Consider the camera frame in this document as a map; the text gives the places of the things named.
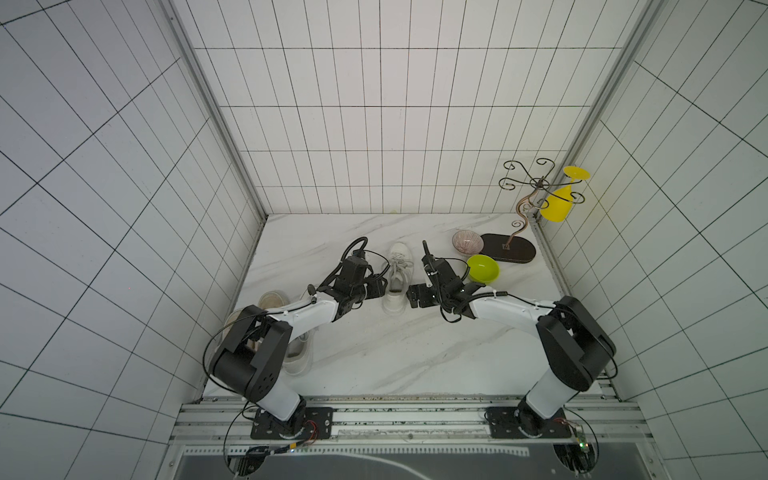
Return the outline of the white sneaker with laces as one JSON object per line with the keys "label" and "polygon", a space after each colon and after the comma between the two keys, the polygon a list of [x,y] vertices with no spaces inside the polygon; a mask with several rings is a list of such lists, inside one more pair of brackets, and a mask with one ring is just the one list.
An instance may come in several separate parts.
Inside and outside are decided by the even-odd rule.
{"label": "white sneaker with laces", "polygon": [[382,308],[389,315],[401,315],[408,304],[407,291],[413,276],[413,257],[406,244],[396,242],[390,248],[388,261],[390,271]]}

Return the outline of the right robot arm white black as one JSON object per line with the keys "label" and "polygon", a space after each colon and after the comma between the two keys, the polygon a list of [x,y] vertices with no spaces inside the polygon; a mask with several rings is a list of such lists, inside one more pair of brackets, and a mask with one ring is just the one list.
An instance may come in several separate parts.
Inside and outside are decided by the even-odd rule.
{"label": "right robot arm white black", "polygon": [[519,402],[514,418],[528,437],[539,435],[543,425],[562,418],[563,407],[588,391],[614,360],[616,346],[587,308],[576,298],[535,302],[467,282],[449,261],[433,255],[422,243],[427,281],[411,286],[407,298],[413,308],[437,306],[449,323],[465,318],[494,321],[537,338],[548,369]]}

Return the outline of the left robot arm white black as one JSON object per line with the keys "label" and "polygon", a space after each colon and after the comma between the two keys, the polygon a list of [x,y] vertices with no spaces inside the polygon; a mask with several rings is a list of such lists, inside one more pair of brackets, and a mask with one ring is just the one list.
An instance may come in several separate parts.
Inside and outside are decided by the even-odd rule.
{"label": "left robot arm white black", "polygon": [[305,401],[280,379],[289,344],[384,295],[387,271],[373,270],[367,244],[366,237],[352,241],[331,273],[307,288],[308,299],[276,309],[243,308],[223,328],[216,350],[204,354],[206,376],[284,424],[302,423]]}

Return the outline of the lime green plastic bowl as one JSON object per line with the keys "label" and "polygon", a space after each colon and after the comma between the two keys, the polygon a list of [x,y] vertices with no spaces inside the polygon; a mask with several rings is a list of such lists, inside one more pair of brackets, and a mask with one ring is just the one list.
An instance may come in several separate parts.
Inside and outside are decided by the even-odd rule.
{"label": "lime green plastic bowl", "polygon": [[473,255],[467,260],[467,265],[469,266],[469,278],[473,282],[488,285],[500,276],[499,264],[487,255]]}

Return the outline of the pink marbled bowl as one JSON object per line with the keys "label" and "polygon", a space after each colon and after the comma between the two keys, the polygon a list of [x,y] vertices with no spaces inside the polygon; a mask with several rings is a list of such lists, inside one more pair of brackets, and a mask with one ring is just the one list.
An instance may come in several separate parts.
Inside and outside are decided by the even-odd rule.
{"label": "pink marbled bowl", "polygon": [[471,230],[459,230],[452,236],[453,248],[460,254],[473,256],[479,254],[484,248],[482,237]]}

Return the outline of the black oval stand base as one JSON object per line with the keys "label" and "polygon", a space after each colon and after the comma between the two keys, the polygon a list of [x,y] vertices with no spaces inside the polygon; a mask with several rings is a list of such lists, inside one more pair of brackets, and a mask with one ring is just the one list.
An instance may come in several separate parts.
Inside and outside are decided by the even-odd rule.
{"label": "black oval stand base", "polygon": [[530,263],[536,256],[535,245],[520,236],[486,233],[481,236],[483,248],[481,254],[497,262],[516,264]]}

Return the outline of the curly metal cup stand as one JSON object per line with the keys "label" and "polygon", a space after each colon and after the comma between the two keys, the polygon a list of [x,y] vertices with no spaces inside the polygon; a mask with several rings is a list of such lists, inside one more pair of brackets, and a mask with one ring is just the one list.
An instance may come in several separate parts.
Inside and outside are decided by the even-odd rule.
{"label": "curly metal cup stand", "polygon": [[556,190],[556,184],[567,181],[566,176],[565,180],[560,182],[553,182],[549,179],[549,175],[556,166],[553,160],[540,157],[534,163],[536,166],[548,166],[549,170],[543,175],[534,176],[519,160],[510,159],[503,162],[506,175],[499,180],[499,186],[502,190],[513,191],[518,186],[530,188],[530,192],[523,196],[515,206],[518,219],[512,222],[514,231],[509,236],[518,236],[528,228],[532,215],[540,215],[540,209],[547,197],[547,188],[553,187]]}

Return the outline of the yellow plastic goblet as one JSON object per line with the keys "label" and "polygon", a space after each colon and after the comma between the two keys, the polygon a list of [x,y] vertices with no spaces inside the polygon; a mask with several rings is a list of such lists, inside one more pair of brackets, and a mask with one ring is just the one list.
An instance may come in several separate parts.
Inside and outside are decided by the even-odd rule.
{"label": "yellow plastic goblet", "polygon": [[575,205],[585,202],[584,195],[574,191],[573,187],[588,180],[591,174],[577,166],[566,166],[563,173],[567,181],[556,184],[556,190],[553,187],[546,189],[547,197],[540,209],[540,215],[550,222],[563,222]]}

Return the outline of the beige shoe near wall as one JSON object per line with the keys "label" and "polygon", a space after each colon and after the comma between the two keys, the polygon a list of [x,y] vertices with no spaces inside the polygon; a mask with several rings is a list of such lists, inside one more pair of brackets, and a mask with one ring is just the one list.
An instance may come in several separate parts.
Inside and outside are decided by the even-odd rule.
{"label": "beige shoe near wall", "polygon": [[290,300],[280,291],[268,291],[258,300],[257,306],[263,310],[282,309]]}

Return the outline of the aluminium rail frame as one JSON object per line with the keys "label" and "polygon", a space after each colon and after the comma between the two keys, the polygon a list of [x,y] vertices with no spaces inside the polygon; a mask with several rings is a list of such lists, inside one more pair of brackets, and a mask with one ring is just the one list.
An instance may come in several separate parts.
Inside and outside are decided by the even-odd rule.
{"label": "aluminium rail frame", "polygon": [[182,406],[170,442],[185,453],[241,455],[253,446],[297,444],[302,453],[512,453],[527,445],[595,441],[604,453],[612,443],[643,444],[652,434],[639,407],[589,395],[561,410],[570,439],[493,439],[484,419],[488,407],[515,407],[515,396],[490,397],[310,397],[306,407],[335,410],[331,437],[304,441],[252,440],[262,409],[230,397],[210,397]]}

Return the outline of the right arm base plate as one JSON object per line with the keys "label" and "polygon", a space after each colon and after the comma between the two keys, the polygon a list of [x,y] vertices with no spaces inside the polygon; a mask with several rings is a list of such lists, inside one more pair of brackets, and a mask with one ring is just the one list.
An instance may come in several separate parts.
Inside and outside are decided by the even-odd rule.
{"label": "right arm base plate", "polygon": [[484,419],[493,439],[560,440],[570,439],[570,428],[554,419],[540,419],[535,413],[520,414],[517,407],[488,407]]}

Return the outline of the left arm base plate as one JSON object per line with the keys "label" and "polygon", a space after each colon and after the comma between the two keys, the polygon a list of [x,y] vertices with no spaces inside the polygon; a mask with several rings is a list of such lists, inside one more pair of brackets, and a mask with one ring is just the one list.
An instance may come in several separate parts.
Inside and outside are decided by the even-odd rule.
{"label": "left arm base plate", "polygon": [[280,421],[265,410],[260,410],[253,421],[250,438],[265,441],[304,441],[314,438],[326,440],[331,437],[333,414],[330,407],[304,407],[298,413],[302,417]]}

